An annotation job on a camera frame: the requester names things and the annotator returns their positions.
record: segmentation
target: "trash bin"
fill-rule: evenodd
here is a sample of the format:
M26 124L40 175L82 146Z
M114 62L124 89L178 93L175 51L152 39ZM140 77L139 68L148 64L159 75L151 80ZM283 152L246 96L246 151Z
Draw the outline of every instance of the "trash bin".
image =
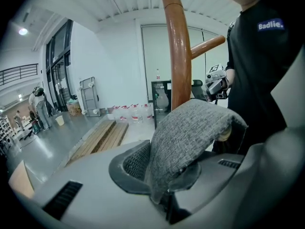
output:
M65 124L62 115L58 116L55 120L57 121L57 123L58 123L59 125Z

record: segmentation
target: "wooden board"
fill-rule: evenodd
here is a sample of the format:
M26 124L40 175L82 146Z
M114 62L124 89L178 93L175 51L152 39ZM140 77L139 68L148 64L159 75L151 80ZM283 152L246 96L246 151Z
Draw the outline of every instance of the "wooden board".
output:
M34 189L30 182L26 167L23 160L19 163L17 168L9 179L9 185L13 190L16 190L28 198L32 198L34 195Z
M94 149L96 149L96 147L105 140L109 132L114 128L115 124L116 122L114 120L103 121L96 131L94 131L83 145L80 146L68 164L94 151Z
M102 152L121 144L126 131L128 129L128 123L119 123L113 128L109 135L106 137L105 141L100 145L97 152Z

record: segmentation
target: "badlie logo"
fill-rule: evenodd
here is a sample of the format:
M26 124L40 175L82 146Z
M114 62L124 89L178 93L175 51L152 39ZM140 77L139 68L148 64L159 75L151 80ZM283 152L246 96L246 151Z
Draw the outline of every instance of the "badlie logo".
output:
M284 23L281 19L271 19L268 21L259 22L257 24L257 31L266 30L285 30Z

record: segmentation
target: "wooden rod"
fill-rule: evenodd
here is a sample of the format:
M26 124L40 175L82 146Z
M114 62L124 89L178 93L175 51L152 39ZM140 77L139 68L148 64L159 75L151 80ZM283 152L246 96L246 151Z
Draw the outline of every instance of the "wooden rod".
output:
M190 100L192 52L180 0L162 0L170 42L172 67L172 110Z
M225 42L224 36L217 36L215 38L212 38L206 42L200 43L194 47L191 48L192 51L192 59L197 58L201 54L209 51L210 49L219 46L220 44L223 44Z

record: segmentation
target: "gray knit fabric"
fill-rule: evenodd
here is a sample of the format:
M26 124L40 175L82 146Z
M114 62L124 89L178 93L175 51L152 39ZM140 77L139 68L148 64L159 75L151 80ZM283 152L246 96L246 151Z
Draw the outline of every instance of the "gray knit fabric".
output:
M159 203L168 184L233 122L246 130L245 121L234 111L197 99L169 113L152 137L145 177L152 200Z

